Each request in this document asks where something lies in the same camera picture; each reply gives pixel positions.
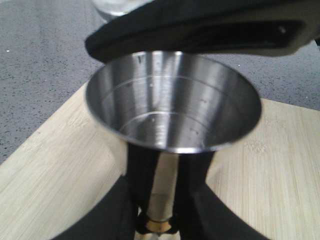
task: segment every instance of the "clear glass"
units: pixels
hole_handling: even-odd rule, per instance
[[[99,14],[107,21],[125,15],[153,0],[92,0]]]

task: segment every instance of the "metal cup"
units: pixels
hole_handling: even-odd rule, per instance
[[[89,81],[86,100],[149,219],[145,227],[160,234],[172,227],[183,162],[192,162],[196,174],[189,174],[187,191],[195,192],[214,152],[248,134],[262,110],[257,91],[238,72],[182,52],[138,52],[108,62]]]

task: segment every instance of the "speckled countertop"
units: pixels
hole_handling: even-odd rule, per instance
[[[90,0],[0,0],[0,163],[101,66],[84,48],[101,24]],[[284,57],[206,57],[240,71],[263,98],[320,110],[315,42]]]

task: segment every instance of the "bamboo board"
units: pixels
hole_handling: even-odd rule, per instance
[[[87,111],[84,89],[0,166],[0,240],[54,237],[118,178],[105,136]],[[267,237],[319,239],[320,112],[263,100],[258,127],[217,153],[207,183]]]

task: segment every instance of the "gray countertop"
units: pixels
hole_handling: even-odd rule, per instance
[[[101,66],[84,40],[102,24],[90,0],[0,0],[0,163]],[[237,69],[263,98],[320,110],[315,42],[283,57],[206,57]]]

